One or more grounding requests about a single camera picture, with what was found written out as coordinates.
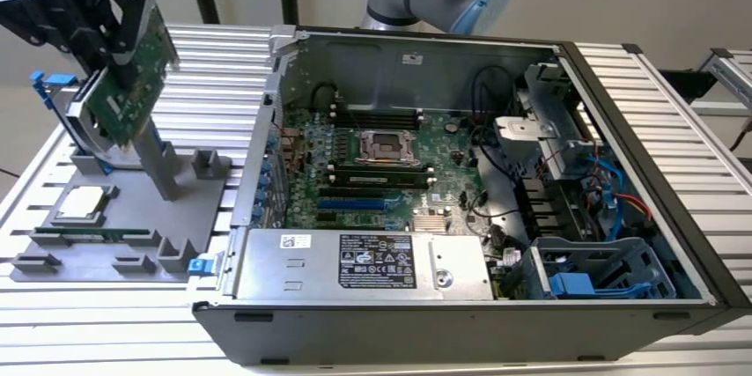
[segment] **metal slotted surface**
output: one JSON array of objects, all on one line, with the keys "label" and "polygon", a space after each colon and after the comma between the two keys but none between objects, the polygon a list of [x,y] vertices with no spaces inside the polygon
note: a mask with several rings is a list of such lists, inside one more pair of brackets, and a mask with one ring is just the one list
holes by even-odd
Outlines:
[{"label": "metal slotted surface", "polygon": [[[234,164],[239,166],[246,156],[243,143],[247,144],[252,131],[263,74],[270,72],[266,68],[270,32],[244,27],[174,26],[172,33],[183,58],[183,70],[171,76],[171,84],[156,107],[155,121],[166,138],[180,143],[186,151],[199,145],[214,146],[234,158]],[[624,63],[628,63],[630,58],[623,57],[623,52],[612,50],[608,50],[611,56],[606,58],[627,59]],[[236,75],[244,83],[234,85],[232,80],[218,78],[222,75]],[[687,127],[680,119],[672,122],[675,126],[664,124],[660,128]],[[60,138],[58,130],[15,191],[0,205],[0,214],[15,205],[0,232],[3,257],[15,255],[26,248],[28,238],[11,233],[23,233],[36,221],[42,222],[44,207],[52,204],[71,177],[74,166],[67,156],[72,149]],[[660,150],[664,142],[658,140],[651,143]],[[671,174],[692,175],[694,172],[704,172],[700,168],[707,168],[714,175],[727,176],[723,164],[712,159],[703,166],[688,165],[683,156],[662,156],[658,160],[671,168],[695,169],[692,172]],[[227,183],[211,251],[223,251],[227,247],[226,233],[236,193],[234,188],[238,187],[240,176],[242,169],[236,167]],[[682,186],[718,186],[716,183],[696,181],[676,183]],[[698,189],[684,194],[708,193],[726,195],[727,191]],[[688,201],[696,202],[698,198],[688,197]],[[752,237],[747,240],[747,237],[738,236],[731,220],[719,220],[712,225],[715,233],[726,234],[718,236],[718,248],[730,243],[726,246],[728,251],[739,251],[738,256],[727,256],[727,265],[740,281],[752,283],[752,257],[744,253],[752,251]],[[739,242],[746,242],[747,246],[740,246]],[[671,336],[616,363],[248,369],[223,357],[223,352],[194,321],[188,307],[194,297],[184,290],[184,284],[18,284],[10,279],[11,270],[10,263],[0,262],[0,364],[8,365],[0,369],[4,376],[50,372],[92,376],[159,372],[223,376],[255,372],[328,375],[540,375],[590,372],[594,375],[619,376],[752,373],[752,317],[735,321],[703,336]],[[752,286],[746,285],[744,289],[752,295]]]},{"label": "metal slotted surface", "polygon": [[[715,136],[698,124],[699,118],[678,106],[683,100],[651,75],[642,55],[630,54],[620,45],[579,44],[579,50],[718,254],[747,288],[752,284],[747,171],[724,154],[726,149],[714,145]],[[580,115],[598,137],[583,106]]]}]

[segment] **capacitor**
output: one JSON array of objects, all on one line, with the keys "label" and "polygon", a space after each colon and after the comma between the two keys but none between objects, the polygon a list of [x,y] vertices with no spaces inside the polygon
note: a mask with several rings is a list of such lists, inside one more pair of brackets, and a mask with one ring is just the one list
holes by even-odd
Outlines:
[{"label": "capacitor", "polygon": [[458,125],[455,122],[450,122],[447,123],[447,125],[444,125],[444,131],[447,131],[447,134],[455,135],[460,131],[460,125]]}]

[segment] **metal bracket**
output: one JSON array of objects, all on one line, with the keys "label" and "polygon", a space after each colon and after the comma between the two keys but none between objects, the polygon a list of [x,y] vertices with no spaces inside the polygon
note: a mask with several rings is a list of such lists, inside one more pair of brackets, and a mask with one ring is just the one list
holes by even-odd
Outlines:
[{"label": "metal bracket", "polygon": [[270,62],[291,53],[298,47],[295,26],[274,26],[270,34]]},{"label": "metal bracket", "polygon": [[510,140],[540,141],[559,138],[559,131],[552,122],[534,121],[518,116],[502,116],[495,122],[500,136]]},{"label": "metal bracket", "polygon": [[714,74],[747,109],[752,110],[752,77],[739,68],[736,61],[714,53],[702,70]]}]

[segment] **green circuit board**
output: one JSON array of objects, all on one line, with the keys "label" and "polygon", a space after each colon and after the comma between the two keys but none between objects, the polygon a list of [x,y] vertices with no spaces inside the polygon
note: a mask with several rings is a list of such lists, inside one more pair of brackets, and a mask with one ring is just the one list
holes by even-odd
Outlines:
[{"label": "green circuit board", "polygon": [[114,75],[107,74],[86,100],[86,107],[96,118],[103,136],[118,145],[127,145],[142,130],[163,92],[166,67],[176,61],[163,15],[155,6],[144,37],[134,53],[132,63],[139,70],[139,78],[131,89],[126,90]]},{"label": "green circuit board", "polygon": [[[459,128],[452,134],[444,128],[448,123],[459,127],[460,120],[462,117],[450,114],[426,114],[420,128],[410,131],[414,157],[420,162],[418,167],[434,168],[436,181],[427,189],[380,189],[387,210],[324,210],[331,215],[335,213],[336,218],[320,221],[320,189],[331,186],[327,181],[327,165],[332,161],[338,166],[356,166],[362,163],[356,159],[362,157],[362,132],[366,129],[338,128],[323,114],[311,114],[304,109],[290,111],[286,114],[284,128],[300,136],[294,153],[299,161],[291,163],[288,172],[291,201],[286,227],[406,231],[416,216],[444,216],[447,233],[484,232],[488,228],[486,219],[467,223],[467,211],[460,207],[462,193],[471,200],[482,191],[479,169],[470,166],[470,131]],[[458,152],[463,154],[462,160],[458,160]],[[310,153],[311,163],[306,160]],[[372,175],[375,179],[382,177],[379,172]]]}]

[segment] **metal case panel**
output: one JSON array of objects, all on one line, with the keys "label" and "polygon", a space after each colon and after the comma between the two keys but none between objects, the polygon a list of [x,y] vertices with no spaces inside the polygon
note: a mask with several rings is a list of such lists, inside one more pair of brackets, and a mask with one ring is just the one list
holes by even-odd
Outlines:
[{"label": "metal case panel", "polygon": [[[194,316],[242,365],[615,360],[715,310],[223,309]],[[658,320],[662,314],[687,320]]]},{"label": "metal case panel", "polygon": [[408,232],[252,230],[239,286],[243,300],[494,299],[478,237]]}]

